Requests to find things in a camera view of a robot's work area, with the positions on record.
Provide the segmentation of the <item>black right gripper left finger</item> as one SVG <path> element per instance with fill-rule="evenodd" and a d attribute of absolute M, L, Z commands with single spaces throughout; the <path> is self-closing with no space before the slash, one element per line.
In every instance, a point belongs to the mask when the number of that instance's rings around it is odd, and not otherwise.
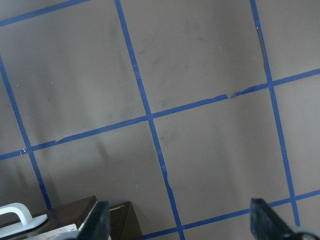
<path fill-rule="evenodd" d="M 111 220 L 108 201 L 98 201 L 77 235 L 78 240 L 108 240 Z"/>

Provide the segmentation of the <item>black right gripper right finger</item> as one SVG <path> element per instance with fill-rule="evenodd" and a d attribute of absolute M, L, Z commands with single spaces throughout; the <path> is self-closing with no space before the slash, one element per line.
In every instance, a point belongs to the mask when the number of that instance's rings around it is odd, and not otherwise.
<path fill-rule="evenodd" d="M 262 198 L 250 200 L 250 231 L 255 240 L 300 239 Z"/>

